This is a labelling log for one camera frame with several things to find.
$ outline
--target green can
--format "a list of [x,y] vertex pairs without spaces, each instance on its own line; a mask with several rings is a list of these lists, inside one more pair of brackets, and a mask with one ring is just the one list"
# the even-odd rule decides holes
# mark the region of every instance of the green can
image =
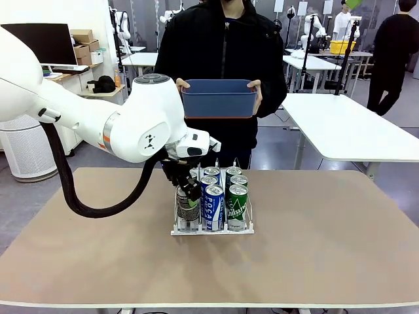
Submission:
[[230,185],[241,184],[247,186],[247,184],[249,183],[249,179],[244,175],[234,175],[231,177],[230,182]]
[[242,170],[239,167],[236,166],[231,166],[228,167],[225,171],[225,192],[226,194],[228,194],[228,190],[230,188],[230,180],[233,176],[235,175],[241,175],[242,174]]
[[246,227],[247,187],[242,184],[230,186],[228,191],[227,224],[231,231],[241,231]]

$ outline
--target black pants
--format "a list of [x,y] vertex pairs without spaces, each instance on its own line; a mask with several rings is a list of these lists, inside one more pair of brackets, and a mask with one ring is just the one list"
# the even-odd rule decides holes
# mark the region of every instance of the black pants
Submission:
[[201,167],[214,166],[215,160],[217,158],[219,166],[222,168],[233,166],[234,159],[237,158],[238,163],[242,169],[249,169],[251,150],[226,150],[221,152],[210,152],[201,159]]
[[[383,71],[374,71],[369,84],[369,98],[367,108],[379,116],[384,116],[399,99],[403,85],[403,75],[391,75]],[[388,95],[381,100],[384,91]]]

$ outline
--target orange bottle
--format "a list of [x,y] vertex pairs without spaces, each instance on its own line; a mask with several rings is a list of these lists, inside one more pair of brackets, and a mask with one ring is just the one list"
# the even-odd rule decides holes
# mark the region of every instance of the orange bottle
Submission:
[[119,76],[118,70],[115,70],[114,80],[115,80],[115,86],[120,87],[120,76]]

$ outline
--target paper on wall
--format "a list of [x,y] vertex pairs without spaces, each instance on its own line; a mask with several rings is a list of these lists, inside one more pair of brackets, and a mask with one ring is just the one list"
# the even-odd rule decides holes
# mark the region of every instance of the paper on wall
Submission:
[[332,14],[333,0],[326,0],[323,8],[323,14]]
[[275,0],[274,12],[283,11],[283,0]]
[[307,2],[301,1],[299,3],[299,11],[297,13],[298,16],[304,16],[307,15]]

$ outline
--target yellow crate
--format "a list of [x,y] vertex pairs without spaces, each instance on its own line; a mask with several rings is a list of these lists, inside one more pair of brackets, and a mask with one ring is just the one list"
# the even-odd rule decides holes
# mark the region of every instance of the yellow crate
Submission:
[[[330,41],[330,52],[332,54],[345,54],[349,41]],[[351,52],[354,49],[356,41],[352,42]]]

